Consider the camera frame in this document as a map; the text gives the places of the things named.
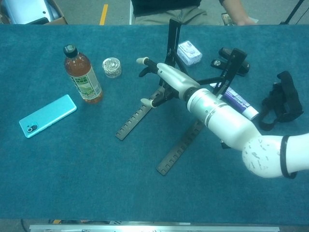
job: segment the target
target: bottle label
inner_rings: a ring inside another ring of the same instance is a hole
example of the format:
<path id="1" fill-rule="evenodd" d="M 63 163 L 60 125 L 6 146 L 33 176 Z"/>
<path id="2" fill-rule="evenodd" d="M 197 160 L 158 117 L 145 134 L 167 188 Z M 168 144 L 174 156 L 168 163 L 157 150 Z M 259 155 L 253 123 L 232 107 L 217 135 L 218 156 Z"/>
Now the bottle label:
<path id="1" fill-rule="evenodd" d="M 102 88 L 92 67 L 86 75 L 70 77 L 83 99 L 94 99 L 102 92 Z"/>

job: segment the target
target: plastic bottle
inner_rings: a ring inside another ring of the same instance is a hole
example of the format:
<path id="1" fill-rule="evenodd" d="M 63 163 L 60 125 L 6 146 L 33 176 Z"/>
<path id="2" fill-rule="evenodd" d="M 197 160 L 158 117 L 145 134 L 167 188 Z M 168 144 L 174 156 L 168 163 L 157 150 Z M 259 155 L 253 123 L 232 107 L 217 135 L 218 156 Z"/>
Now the plastic bottle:
<path id="1" fill-rule="evenodd" d="M 99 102 L 103 91 L 89 59 L 71 44 L 65 46 L 63 51 L 66 55 L 64 67 L 82 98 L 87 103 Z"/>

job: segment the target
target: person's arm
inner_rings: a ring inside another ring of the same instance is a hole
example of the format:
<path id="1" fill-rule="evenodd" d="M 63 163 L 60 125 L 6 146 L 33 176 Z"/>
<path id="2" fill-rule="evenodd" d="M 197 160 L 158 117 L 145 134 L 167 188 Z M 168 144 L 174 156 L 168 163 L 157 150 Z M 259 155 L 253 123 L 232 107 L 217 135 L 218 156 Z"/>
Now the person's arm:
<path id="1" fill-rule="evenodd" d="M 220 1 L 231 19 L 239 26 L 255 25 L 245 12 L 240 0 Z"/>

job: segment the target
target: phone camera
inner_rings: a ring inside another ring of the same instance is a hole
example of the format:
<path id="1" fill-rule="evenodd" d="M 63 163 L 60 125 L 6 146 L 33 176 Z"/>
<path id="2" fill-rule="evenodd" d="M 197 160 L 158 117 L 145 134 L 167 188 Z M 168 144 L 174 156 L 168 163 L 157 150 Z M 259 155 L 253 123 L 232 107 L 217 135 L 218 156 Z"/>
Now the phone camera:
<path id="1" fill-rule="evenodd" d="M 27 132 L 32 133 L 38 128 L 37 125 L 28 126 Z"/>

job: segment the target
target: purple tube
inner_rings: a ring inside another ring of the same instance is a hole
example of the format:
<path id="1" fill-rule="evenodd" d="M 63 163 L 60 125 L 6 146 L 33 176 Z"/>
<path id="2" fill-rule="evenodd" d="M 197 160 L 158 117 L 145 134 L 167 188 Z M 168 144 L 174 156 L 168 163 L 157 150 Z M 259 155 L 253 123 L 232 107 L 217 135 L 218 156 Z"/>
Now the purple tube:
<path id="1" fill-rule="evenodd" d="M 210 86 L 215 87 L 216 83 L 210 84 Z M 254 109 L 246 100 L 244 100 L 231 87 L 227 88 L 223 97 L 235 110 L 242 113 L 249 120 L 254 119 L 259 114 L 259 112 L 257 112 L 256 109 Z"/>

